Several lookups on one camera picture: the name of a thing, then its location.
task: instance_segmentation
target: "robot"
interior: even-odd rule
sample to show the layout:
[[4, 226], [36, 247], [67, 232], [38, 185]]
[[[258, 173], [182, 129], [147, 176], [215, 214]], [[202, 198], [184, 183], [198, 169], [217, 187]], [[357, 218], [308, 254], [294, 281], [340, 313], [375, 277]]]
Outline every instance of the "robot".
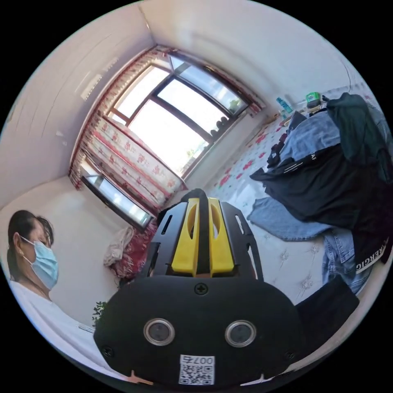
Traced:
[[306, 344], [297, 307], [263, 280], [242, 212], [204, 193], [166, 211], [146, 264], [110, 299], [94, 340], [117, 372], [180, 391], [272, 378]]

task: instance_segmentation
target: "black hair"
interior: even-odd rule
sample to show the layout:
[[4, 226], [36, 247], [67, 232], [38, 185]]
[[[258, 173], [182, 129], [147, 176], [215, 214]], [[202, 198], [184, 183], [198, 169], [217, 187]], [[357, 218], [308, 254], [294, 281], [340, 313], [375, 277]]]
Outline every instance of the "black hair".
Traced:
[[18, 268], [16, 261], [16, 250], [14, 244], [14, 234], [18, 232], [21, 237], [30, 240], [30, 234], [34, 229], [34, 221], [38, 220], [44, 227], [45, 236], [47, 239], [47, 245], [52, 246], [54, 241], [53, 228], [50, 222], [42, 216], [35, 216], [33, 213], [27, 210], [19, 210], [14, 213], [8, 224], [8, 251], [7, 251], [7, 262], [8, 269], [11, 278], [15, 281], [19, 281], [23, 274]]

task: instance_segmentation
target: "window sill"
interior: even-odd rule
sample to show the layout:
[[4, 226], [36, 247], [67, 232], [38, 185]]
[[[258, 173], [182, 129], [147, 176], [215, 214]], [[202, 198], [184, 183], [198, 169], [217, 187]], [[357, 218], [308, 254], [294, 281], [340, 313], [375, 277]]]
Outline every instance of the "window sill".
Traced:
[[243, 120], [246, 116], [248, 115], [247, 111], [243, 111], [239, 117], [228, 127], [228, 129], [212, 144], [210, 149], [204, 154], [204, 156], [198, 161], [198, 163], [190, 170], [189, 173], [183, 178], [184, 182], [187, 183], [187, 180], [195, 173], [195, 171], [198, 169], [198, 167], [201, 165], [201, 163], [204, 162], [206, 158], [208, 158], [212, 153], [214, 153], [214, 150], [217, 145], [220, 144], [220, 142], [228, 135], [228, 133], [235, 127], [237, 126], [241, 120]]

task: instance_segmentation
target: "face mask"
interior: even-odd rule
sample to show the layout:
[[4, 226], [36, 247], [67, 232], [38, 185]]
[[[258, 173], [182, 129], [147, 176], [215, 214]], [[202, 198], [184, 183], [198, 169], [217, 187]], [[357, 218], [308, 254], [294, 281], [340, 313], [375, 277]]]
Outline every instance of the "face mask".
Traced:
[[53, 251], [41, 242], [30, 242], [22, 237], [25, 241], [34, 246], [36, 252], [36, 260], [31, 263], [23, 256], [33, 269], [33, 272], [41, 280], [41, 282], [51, 290], [57, 283], [59, 278], [59, 265]]

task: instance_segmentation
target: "pillow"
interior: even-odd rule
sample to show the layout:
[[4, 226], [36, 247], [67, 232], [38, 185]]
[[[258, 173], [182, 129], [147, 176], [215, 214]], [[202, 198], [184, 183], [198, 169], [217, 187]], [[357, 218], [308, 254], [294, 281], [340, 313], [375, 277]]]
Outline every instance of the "pillow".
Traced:
[[307, 118], [304, 115], [302, 115], [298, 111], [295, 111], [295, 113], [293, 114], [293, 116], [291, 118], [291, 121], [288, 124], [287, 134], [289, 135], [289, 133], [292, 130], [294, 130], [301, 122], [303, 122], [306, 119]]

